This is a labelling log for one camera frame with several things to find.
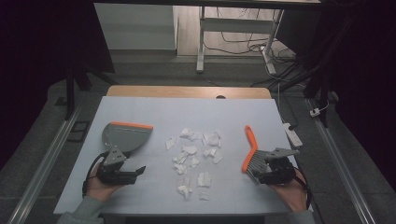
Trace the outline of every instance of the floor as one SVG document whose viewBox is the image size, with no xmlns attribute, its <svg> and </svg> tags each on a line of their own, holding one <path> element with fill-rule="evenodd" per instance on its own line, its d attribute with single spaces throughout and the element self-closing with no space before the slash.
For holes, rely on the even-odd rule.
<svg viewBox="0 0 396 224">
<path fill-rule="evenodd" d="M 239 13 L 230 12 L 234 17 L 240 15 Z M 183 30 L 182 24 L 179 28 L 179 31 Z M 241 35 L 235 39 L 245 39 L 245 37 L 245 35 Z M 227 50 L 244 50 L 243 47 L 234 47 L 229 43 L 217 45 L 215 39 L 218 42 L 223 42 L 219 35 L 213 37 L 213 42 L 207 43 L 216 45 L 217 48 L 227 48 Z M 183 43 L 183 38 L 180 37 L 179 44 L 181 45 L 181 43 Z M 248 57 L 240 55 L 237 57 L 230 57 L 230 55 L 207 57 L 205 72 L 197 75 L 195 73 L 195 50 L 194 48 L 183 49 L 179 46 L 179 56 L 159 52 L 113 52 L 112 59 L 116 74 L 109 74 L 109 76 L 124 85 L 267 88 L 274 81 L 266 74 L 263 59 L 256 56 L 255 53 L 251 53 Z M 276 64 L 276 70 L 283 71 L 287 66 L 287 63 Z M 92 82 L 92 88 L 89 91 L 75 89 L 77 102 L 80 105 L 76 123 L 80 125 L 84 122 L 88 122 L 88 124 L 92 122 L 97 106 L 109 88 L 109 85 L 103 80 L 92 75 L 89 75 L 89 78 Z M 308 115 L 310 106 L 316 104 L 317 101 L 304 98 L 302 95 L 304 85 L 305 83 L 301 83 L 301 85 L 280 94 L 277 93 L 276 85 L 274 85 L 272 95 L 279 105 L 282 118 L 298 125 L 295 131 L 299 134 L 304 146 L 300 149 L 302 154 L 297 157 L 297 161 L 304 170 L 314 193 L 313 206 L 316 222 L 318 224 L 362 223 L 351 192 L 347 190 L 344 179 L 337 171 L 337 162 L 332 159 L 332 153 L 320 133 L 320 124 Z M 47 150 L 52 147 L 56 133 L 64 124 L 64 97 L 65 81 L 61 81 L 49 89 L 48 101 L 40 116 L 21 142 L 14 156 L 1 170 L 0 208 L 2 213 L 0 214 L 0 223 L 7 223 L 9 220 Z M 354 182 L 361 191 L 376 223 L 396 223 L 396 194 L 394 190 L 380 174 L 364 148 L 338 118 L 334 111 L 335 104 L 336 101 L 331 98 L 328 107 L 328 131 L 341 152 Z M 71 132 L 66 135 L 62 150 L 57 159 L 54 159 L 54 166 L 50 169 L 48 178 L 34 200 L 34 204 L 26 210 L 25 223 L 55 223 L 59 218 L 52 212 L 83 145 L 84 136 L 84 132 Z M 106 216 L 106 220 L 107 223 L 124 223 L 125 218 Z M 151 220 L 150 223 L 156 222 L 159 220 Z M 268 224 L 288 223 L 285 216 L 266 217 L 265 222 Z"/>
</svg>

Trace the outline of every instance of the white wall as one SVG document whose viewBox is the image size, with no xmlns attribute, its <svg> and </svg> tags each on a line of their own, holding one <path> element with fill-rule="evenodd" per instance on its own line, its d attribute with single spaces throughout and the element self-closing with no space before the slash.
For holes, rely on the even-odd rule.
<svg viewBox="0 0 396 224">
<path fill-rule="evenodd" d="M 109 49 L 176 49 L 172 6 L 95 3 Z"/>
</svg>

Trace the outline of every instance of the white paper scrap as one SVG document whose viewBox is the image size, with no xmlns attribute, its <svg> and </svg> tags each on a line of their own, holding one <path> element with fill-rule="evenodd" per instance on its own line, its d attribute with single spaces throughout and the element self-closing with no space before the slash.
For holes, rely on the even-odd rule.
<svg viewBox="0 0 396 224">
<path fill-rule="evenodd" d="M 183 184 L 177 187 L 177 192 L 184 196 L 185 199 L 189 199 L 192 189 L 190 188 L 190 179 L 184 177 Z"/>
<path fill-rule="evenodd" d="M 219 161 L 223 159 L 221 153 L 219 151 L 216 152 L 215 156 L 213 157 L 213 163 L 218 164 Z"/>
<path fill-rule="evenodd" d="M 199 161 L 195 158 L 195 157 L 192 157 L 192 159 L 191 159 L 191 166 L 192 167 L 195 167 L 195 166 L 197 166 L 199 164 Z"/>
<path fill-rule="evenodd" d="M 211 182 L 212 176 L 209 174 L 209 172 L 198 174 L 198 187 L 209 188 Z"/>
<path fill-rule="evenodd" d="M 206 192 L 199 192 L 198 196 L 199 196 L 199 200 L 201 200 L 201 201 L 209 201 L 210 200 L 209 194 Z"/>
<path fill-rule="evenodd" d="M 203 138 L 202 137 L 202 133 L 195 132 L 195 131 L 193 131 L 191 129 L 188 129 L 188 128 L 185 128 L 185 129 L 183 129 L 181 131 L 180 137 L 181 138 L 187 138 L 190 141 L 200 140 L 200 139 Z"/>
<path fill-rule="evenodd" d="M 178 175 L 183 175 L 186 174 L 187 171 L 187 166 L 183 164 L 174 164 L 174 168 L 176 169 L 176 172 Z"/>
<path fill-rule="evenodd" d="M 168 140 L 166 140 L 166 150 L 171 149 L 172 147 L 174 147 L 176 144 L 176 138 L 175 137 L 170 137 Z"/>
<path fill-rule="evenodd" d="M 215 148 L 210 148 L 210 155 L 212 156 L 212 157 L 215 157 L 215 155 L 216 155 L 216 149 Z"/>
<path fill-rule="evenodd" d="M 181 164 L 187 159 L 188 156 L 189 156 L 189 153 L 182 152 L 182 153 L 178 154 L 176 157 L 174 157 L 173 161 L 176 162 L 177 164 Z"/>
<path fill-rule="evenodd" d="M 183 146 L 183 147 L 181 147 L 181 150 L 183 152 L 189 153 L 190 155 L 193 155 L 193 154 L 195 154 L 195 152 L 197 152 L 198 149 L 196 146 L 190 146 L 190 147 Z"/>
<path fill-rule="evenodd" d="M 205 156 L 205 158 L 207 158 L 207 156 L 210 155 L 210 152 L 211 152 L 211 151 L 212 151 L 211 149 L 205 149 L 205 151 L 204 151 L 204 156 Z"/>
<path fill-rule="evenodd" d="M 202 139 L 202 142 L 205 146 L 218 148 L 221 147 L 220 136 L 217 132 L 204 133 L 204 138 Z"/>
</svg>

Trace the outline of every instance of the hand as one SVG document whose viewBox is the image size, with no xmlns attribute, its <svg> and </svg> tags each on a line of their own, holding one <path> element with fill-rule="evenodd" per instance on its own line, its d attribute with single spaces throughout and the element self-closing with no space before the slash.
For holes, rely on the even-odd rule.
<svg viewBox="0 0 396 224">
<path fill-rule="evenodd" d="M 301 172 L 297 169 L 295 171 L 296 175 L 305 182 Z M 306 192 L 296 180 L 293 179 L 288 185 L 269 185 L 269 187 L 280 196 L 292 212 L 302 212 L 307 209 Z"/>
<path fill-rule="evenodd" d="M 103 184 L 98 177 L 96 172 L 98 171 L 99 163 L 92 169 L 90 179 L 88 180 L 87 196 L 97 199 L 103 203 L 107 202 L 111 195 L 117 190 L 123 187 L 123 185 L 109 186 Z"/>
</svg>

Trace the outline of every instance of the crumpled paper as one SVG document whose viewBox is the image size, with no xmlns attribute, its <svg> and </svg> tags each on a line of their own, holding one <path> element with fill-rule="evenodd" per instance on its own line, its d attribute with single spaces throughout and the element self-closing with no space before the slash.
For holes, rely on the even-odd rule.
<svg viewBox="0 0 396 224">
<path fill-rule="evenodd" d="M 176 157 L 173 158 L 173 161 L 176 162 L 177 164 L 182 164 L 187 157 L 189 156 L 189 153 L 187 152 L 182 152 L 178 154 Z"/>
<path fill-rule="evenodd" d="M 214 157 L 216 154 L 216 151 L 217 150 L 212 147 L 212 148 L 206 149 L 203 154 L 204 154 L 205 158 L 207 158 L 209 155 Z"/>
<path fill-rule="evenodd" d="M 190 188 L 190 179 L 184 177 L 183 183 L 177 186 L 177 192 L 184 196 L 185 199 L 189 199 L 192 189 Z"/>
<path fill-rule="evenodd" d="M 189 155 L 193 155 L 197 152 L 198 148 L 196 146 L 190 146 L 190 147 L 183 146 L 183 147 L 181 147 L 181 150 L 183 152 L 189 153 Z"/>
<path fill-rule="evenodd" d="M 216 154 L 213 156 L 213 163 L 218 164 L 223 159 L 221 153 L 216 151 Z"/>
<path fill-rule="evenodd" d="M 181 131 L 180 137 L 187 138 L 190 141 L 201 140 L 203 138 L 202 133 L 196 132 L 188 128 L 185 128 Z"/>
<path fill-rule="evenodd" d="M 176 172 L 178 175 L 183 175 L 186 174 L 187 171 L 187 166 L 183 164 L 174 164 L 174 168 L 176 169 Z"/>
<path fill-rule="evenodd" d="M 204 138 L 202 139 L 202 142 L 205 146 L 221 148 L 220 135 L 218 134 L 218 132 L 204 133 Z"/>
<path fill-rule="evenodd" d="M 198 159 L 197 159 L 195 156 L 193 156 L 193 157 L 191 158 L 191 167 L 195 167 L 195 166 L 197 166 L 198 164 L 199 164 Z"/>
</svg>

